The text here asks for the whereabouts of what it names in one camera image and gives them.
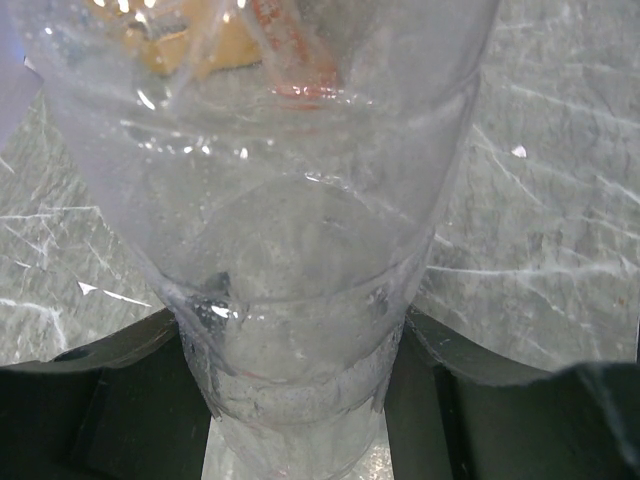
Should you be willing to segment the orange tea bottle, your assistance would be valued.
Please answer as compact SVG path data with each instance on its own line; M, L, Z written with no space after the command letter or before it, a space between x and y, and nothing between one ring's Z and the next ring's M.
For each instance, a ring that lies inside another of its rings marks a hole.
M295 1L251 1L247 14L276 94L305 108L336 97L341 87L336 61Z

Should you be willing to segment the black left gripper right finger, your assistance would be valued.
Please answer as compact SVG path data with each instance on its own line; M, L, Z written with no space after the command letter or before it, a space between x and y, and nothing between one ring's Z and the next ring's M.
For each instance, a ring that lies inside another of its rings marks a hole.
M416 308L385 400L398 479L635 479L639 367L555 372L498 355Z

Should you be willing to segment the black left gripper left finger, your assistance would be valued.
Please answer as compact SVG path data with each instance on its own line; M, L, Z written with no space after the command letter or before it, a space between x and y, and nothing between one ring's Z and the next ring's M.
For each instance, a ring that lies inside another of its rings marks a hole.
M210 412L174 316L1 369L4 479L198 479Z

